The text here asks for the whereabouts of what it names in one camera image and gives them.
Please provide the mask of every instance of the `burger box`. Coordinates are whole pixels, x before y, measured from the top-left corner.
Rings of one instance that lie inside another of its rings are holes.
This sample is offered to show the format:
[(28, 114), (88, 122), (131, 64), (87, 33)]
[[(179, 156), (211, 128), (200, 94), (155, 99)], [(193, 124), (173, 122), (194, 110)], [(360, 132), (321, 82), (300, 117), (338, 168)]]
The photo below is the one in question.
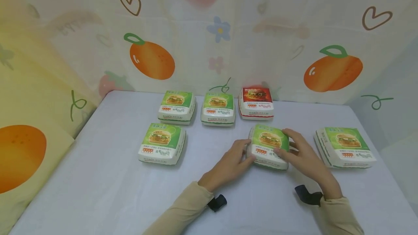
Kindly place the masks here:
[(330, 168), (370, 168), (376, 162), (356, 128), (325, 127), (316, 131), (313, 138)]
[(254, 155), (255, 164), (277, 170), (288, 169), (289, 164), (273, 152), (274, 148), (289, 151), (289, 137), (281, 130), (257, 124), (251, 128), (248, 139), (251, 139), (251, 143), (247, 145), (245, 155), (247, 157)]
[(238, 105), (242, 119), (273, 119), (273, 101), (268, 88), (243, 88), (239, 93)]
[(185, 130), (180, 126), (152, 123), (138, 152), (140, 161), (176, 164), (185, 144)]
[(202, 104), (200, 120), (203, 125), (233, 126), (235, 123), (234, 96), (207, 92)]
[(192, 92), (167, 91), (161, 102), (158, 119), (162, 123), (189, 125), (196, 106)]

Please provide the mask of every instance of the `orange illustration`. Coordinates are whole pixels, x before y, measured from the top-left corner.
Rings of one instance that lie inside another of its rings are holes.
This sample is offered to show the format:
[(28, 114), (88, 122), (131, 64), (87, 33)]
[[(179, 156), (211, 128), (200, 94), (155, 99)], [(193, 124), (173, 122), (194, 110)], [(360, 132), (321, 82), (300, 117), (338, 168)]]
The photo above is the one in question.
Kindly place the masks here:
[[(328, 50), (335, 49), (341, 54), (334, 54)], [(319, 51), (327, 56), (314, 62), (305, 72), (305, 85), (315, 92), (340, 90), (351, 84), (363, 70), (360, 59), (347, 54), (339, 45), (330, 45)]]
[[(129, 37), (135, 37), (138, 41), (133, 41)], [(170, 78), (176, 67), (171, 54), (152, 42), (145, 42), (135, 34), (127, 33), (124, 39), (132, 43), (130, 57), (135, 67), (144, 75), (165, 80)]]
[(38, 128), (0, 128), (0, 194), (26, 182), (44, 160), (46, 137)]

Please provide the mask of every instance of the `black wristband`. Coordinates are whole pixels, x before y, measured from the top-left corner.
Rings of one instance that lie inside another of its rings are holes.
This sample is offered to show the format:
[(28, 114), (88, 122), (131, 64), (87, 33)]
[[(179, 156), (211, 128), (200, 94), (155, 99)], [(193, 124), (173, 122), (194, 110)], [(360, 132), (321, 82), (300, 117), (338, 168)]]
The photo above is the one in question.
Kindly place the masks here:
[(226, 203), (227, 201), (225, 197), (222, 194), (220, 194), (216, 199), (213, 198), (207, 205), (209, 206), (211, 210), (213, 210), (214, 212), (217, 212), (223, 206), (225, 206)]
[(308, 189), (306, 189), (305, 185), (299, 185), (295, 187), (295, 191), (302, 202), (309, 205), (321, 206), (321, 199), (322, 196), (324, 196), (322, 192), (317, 191), (311, 194), (308, 192)]

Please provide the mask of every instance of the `person's right hand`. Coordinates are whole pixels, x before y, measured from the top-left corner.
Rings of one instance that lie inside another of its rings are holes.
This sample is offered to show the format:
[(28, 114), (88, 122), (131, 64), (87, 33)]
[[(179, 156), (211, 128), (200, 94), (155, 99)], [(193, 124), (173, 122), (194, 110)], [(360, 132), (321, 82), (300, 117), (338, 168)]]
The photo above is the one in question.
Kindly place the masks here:
[(287, 152), (275, 148), (274, 152), (283, 160), (292, 164), (302, 174), (316, 181), (324, 192), (325, 199), (339, 199), (342, 197), (341, 188), (330, 170), (316, 155), (310, 144), (297, 131), (284, 129), (283, 133), (294, 140), (290, 146), (297, 149)]

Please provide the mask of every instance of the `blue flower print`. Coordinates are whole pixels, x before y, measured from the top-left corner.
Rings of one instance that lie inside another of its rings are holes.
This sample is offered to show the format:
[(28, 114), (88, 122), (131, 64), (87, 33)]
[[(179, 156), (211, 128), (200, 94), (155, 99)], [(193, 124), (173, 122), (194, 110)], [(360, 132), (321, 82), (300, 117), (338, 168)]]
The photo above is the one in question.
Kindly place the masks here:
[(213, 18), (214, 24), (207, 26), (207, 30), (209, 33), (216, 35), (215, 36), (215, 42), (219, 43), (221, 42), (221, 38), (223, 38), (226, 41), (231, 40), (231, 37), (229, 36), (229, 31), (231, 31), (231, 26), (228, 22), (221, 21), (220, 17), (214, 17)]

